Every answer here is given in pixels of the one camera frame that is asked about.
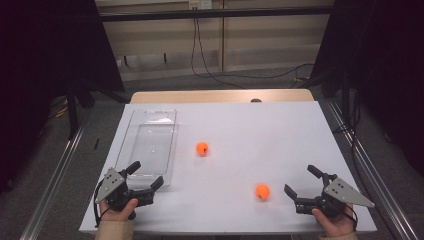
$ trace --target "human hand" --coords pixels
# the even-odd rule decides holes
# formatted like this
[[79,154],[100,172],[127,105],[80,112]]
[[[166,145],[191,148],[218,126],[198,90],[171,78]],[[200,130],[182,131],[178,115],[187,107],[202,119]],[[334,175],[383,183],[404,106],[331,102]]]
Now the human hand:
[[121,212],[114,211],[112,209],[109,209],[109,204],[103,199],[100,202],[100,212],[103,213],[102,215],[102,221],[120,221],[125,222],[128,220],[128,216],[134,211],[134,209],[137,207],[138,200],[137,199],[131,199],[124,209],[122,209]]
[[[349,207],[345,208],[345,213],[352,216],[352,204],[347,204]],[[319,209],[312,209],[312,214],[315,216],[317,221],[325,229],[326,237],[340,237],[353,232],[354,222],[347,218],[345,215],[340,215],[337,218],[329,219]]]

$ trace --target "black cable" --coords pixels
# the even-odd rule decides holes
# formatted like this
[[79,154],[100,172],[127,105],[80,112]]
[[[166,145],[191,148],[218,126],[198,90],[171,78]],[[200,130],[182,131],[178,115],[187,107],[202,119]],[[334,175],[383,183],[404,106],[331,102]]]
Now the black cable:
[[59,103],[63,102],[63,100],[65,100],[65,103],[66,103],[66,97],[62,97],[62,98],[60,98],[59,100],[57,100],[55,103],[52,103],[52,104],[50,105],[50,108],[55,107],[55,106],[56,106],[56,105],[58,105]]
[[101,215],[100,215],[100,220],[102,219],[102,217],[103,217],[103,215],[105,215],[105,213],[107,212],[107,211],[109,211],[109,209],[110,209],[111,207],[109,206]]
[[101,220],[101,216],[99,217],[99,213],[97,212],[97,203],[96,203],[96,198],[97,198],[97,194],[99,193],[100,186],[102,186],[102,184],[103,184],[103,180],[102,180],[102,181],[100,181],[100,182],[97,184],[97,186],[96,186],[96,190],[94,190],[94,197],[93,197],[93,209],[94,209],[94,217],[95,217],[95,220],[96,220],[96,226],[95,226],[95,228],[98,228],[98,227],[99,227],[100,220]]
[[332,131],[332,133],[335,134],[335,133],[347,132],[350,129],[351,128],[350,128],[349,124],[345,122],[342,125],[338,126],[336,129],[334,129]]
[[[200,45],[200,51],[202,54],[202,59],[203,59],[203,65],[205,66],[206,72],[208,73],[209,76],[201,76],[199,74],[196,73],[196,71],[194,70],[194,66],[193,66],[193,56],[194,56],[194,49],[196,48],[196,35],[199,38],[199,45]],[[239,86],[237,84],[233,84],[233,83],[229,83],[229,82],[225,82],[225,81],[221,81],[216,79],[210,72],[208,67],[206,66],[206,61],[205,61],[205,57],[203,55],[203,47],[202,47],[202,42],[200,40],[200,29],[199,29],[199,20],[197,18],[194,19],[194,39],[193,39],[193,51],[191,52],[191,70],[193,71],[193,73],[201,78],[212,78],[213,80],[215,80],[216,82],[219,83],[223,83],[223,84],[227,84],[233,87],[237,87],[237,88],[241,88],[241,89],[246,89],[245,87]]]
[[[358,164],[356,162],[356,157],[355,157],[355,144],[356,144],[356,141],[357,141],[356,127],[359,124],[359,121],[360,121],[360,118],[361,118],[360,97],[359,97],[358,92],[355,93],[354,108],[353,109],[354,109],[354,111],[353,111],[353,124],[351,125],[351,129],[347,130],[347,131],[350,131],[351,136],[352,136],[352,138],[351,138],[351,148],[350,148],[352,162],[353,162],[353,165],[355,167],[356,173],[358,174],[358,177],[359,177],[359,180],[361,182],[361,185],[363,186],[363,190],[365,191],[367,197],[372,202],[375,203],[374,199],[372,198],[372,196],[370,194],[370,191],[369,191],[368,187],[364,183],[362,174],[359,171],[359,167],[358,167]],[[386,228],[389,230],[390,235],[392,236],[392,238],[396,240],[397,238],[395,237],[395,234],[390,229],[389,224],[387,223],[387,221],[383,218],[383,215],[382,215],[380,209],[377,207],[377,205],[375,205],[375,210],[377,211],[377,213],[380,216],[380,218],[383,221],[383,223],[386,225]]]
[[54,117],[59,118],[63,116],[63,114],[65,114],[67,110],[68,110],[68,107],[64,106],[61,110],[57,111],[55,114],[48,116],[47,119],[50,120],[51,118],[54,118]]
[[353,210],[353,208],[351,208],[349,205],[346,205],[346,207],[348,207],[353,215],[355,216],[354,218],[352,216],[350,216],[349,214],[343,212],[343,215],[345,215],[345,217],[349,218],[352,222],[353,222],[353,230],[356,232],[356,227],[358,226],[358,215],[356,214],[355,210]]
[[293,82],[293,84],[289,87],[289,89],[292,89],[292,88],[294,88],[294,86],[296,86],[296,83],[297,83],[297,69],[298,68],[295,68],[295,77],[294,77],[294,82]]
[[[200,27],[199,27],[199,21],[198,21],[197,18],[194,20],[194,25],[195,25],[195,27],[194,27],[193,50],[192,50],[192,53],[191,53],[191,69],[192,69],[193,73],[196,76],[198,76],[198,77],[201,77],[201,78],[209,78],[209,77],[211,77],[215,81],[218,81],[218,82],[221,82],[221,83],[224,83],[224,84],[229,84],[229,85],[232,85],[232,86],[235,86],[235,87],[239,87],[239,88],[244,88],[244,87],[238,86],[236,84],[232,84],[232,83],[224,82],[224,81],[221,81],[221,80],[217,80],[214,77],[241,77],[241,78],[253,78],[253,79],[272,79],[272,78],[277,78],[277,77],[282,77],[282,76],[288,75],[288,74],[290,74],[290,73],[292,73],[292,72],[295,71],[296,72],[296,78],[297,78],[297,70],[299,68],[302,68],[304,66],[313,66],[314,65],[313,63],[305,63],[305,64],[302,64],[302,65],[299,65],[299,66],[293,68],[290,71],[287,71],[287,72],[284,72],[284,73],[281,73],[281,74],[277,74],[277,75],[274,75],[274,76],[265,76],[265,77],[264,76],[249,76],[249,75],[241,75],[241,74],[214,74],[214,75],[212,75],[209,72],[209,69],[207,68],[205,57],[204,57],[204,54],[203,54],[202,40],[201,40],[201,37],[200,37]],[[198,40],[199,40],[199,45],[200,45],[200,51],[201,51],[201,55],[202,55],[203,64],[204,64],[205,69],[206,69],[206,72],[208,73],[209,76],[201,76],[201,75],[199,75],[198,73],[196,73],[196,71],[194,70],[194,67],[193,67],[194,50],[195,50],[195,46],[196,46],[196,33],[198,34],[197,36],[198,36]]]

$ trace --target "clear plastic container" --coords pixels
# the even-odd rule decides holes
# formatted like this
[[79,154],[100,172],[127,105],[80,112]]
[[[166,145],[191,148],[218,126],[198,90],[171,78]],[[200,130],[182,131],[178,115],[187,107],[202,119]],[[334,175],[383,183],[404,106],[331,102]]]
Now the clear plastic container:
[[141,167],[128,176],[129,188],[148,188],[159,176],[164,186],[171,184],[176,115],[175,110],[133,112],[115,165],[120,171],[140,161]]

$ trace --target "metal frame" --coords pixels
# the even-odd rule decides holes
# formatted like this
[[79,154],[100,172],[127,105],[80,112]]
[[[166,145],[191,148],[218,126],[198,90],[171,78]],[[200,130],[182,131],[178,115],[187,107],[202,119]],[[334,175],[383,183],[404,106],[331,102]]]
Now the metal frame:
[[[342,116],[339,105],[334,100],[330,100],[328,104],[338,124],[340,126],[343,126],[345,122],[343,120],[343,116]],[[349,130],[349,131],[345,131],[344,134],[348,144],[352,146],[354,133],[351,130]],[[414,230],[412,229],[412,226],[409,223],[408,218],[406,217],[405,213],[403,212],[403,210],[397,203],[396,199],[393,197],[393,195],[387,188],[383,179],[380,177],[380,174],[378,173],[377,169],[374,167],[374,164],[372,163],[371,159],[369,158],[368,154],[365,152],[365,149],[363,148],[362,144],[359,142],[358,139],[355,139],[354,153],[356,158],[358,159],[359,165],[361,165],[362,169],[364,170],[365,174],[370,180],[371,185],[376,191],[378,197],[380,198],[384,208],[386,209],[387,213],[390,216],[390,219],[396,226],[396,229],[398,230],[398,233],[400,234],[402,239],[408,239],[408,240],[418,239],[418,236],[415,234]]]
[[165,12],[134,12],[134,13],[101,13],[102,22],[193,19],[193,18],[225,18],[225,17],[260,17],[260,16],[292,16],[292,15],[322,15],[330,13],[346,14],[351,8],[334,11],[332,6],[297,7],[297,8],[256,8],[256,9],[213,9],[184,10]]
[[53,205],[55,195],[62,182],[63,176],[65,175],[66,170],[70,162],[72,161],[72,157],[74,156],[74,153],[78,147],[78,143],[84,132],[85,126],[87,125],[90,113],[91,109],[85,109],[84,113],[81,114],[81,125],[78,128],[78,131],[75,133],[74,138],[68,140],[68,144],[66,145],[62,157],[60,158],[59,163],[56,167],[56,170],[54,171],[53,176],[50,179],[49,185],[46,187],[43,196],[39,200],[34,213],[32,214],[30,220],[28,221],[28,224],[24,229],[24,232],[20,237],[20,240],[37,239],[44,224],[44,221],[46,220],[47,214],[49,213],[50,207]]

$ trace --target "white tabletop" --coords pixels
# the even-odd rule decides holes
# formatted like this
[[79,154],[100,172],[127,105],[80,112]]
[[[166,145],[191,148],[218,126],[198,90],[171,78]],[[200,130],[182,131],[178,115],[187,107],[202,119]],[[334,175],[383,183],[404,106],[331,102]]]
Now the white tabletop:
[[[311,215],[296,214],[284,193],[321,194],[322,181],[308,164],[337,174],[357,189],[317,102],[126,105],[99,181],[114,167],[132,112],[177,111],[176,146],[170,186],[153,205],[136,209],[135,231],[161,235],[300,234],[321,232]],[[209,152],[200,157],[196,144]],[[255,196],[265,183],[270,197]],[[365,207],[355,206],[358,231],[375,231]],[[95,232],[92,203],[80,231]]]

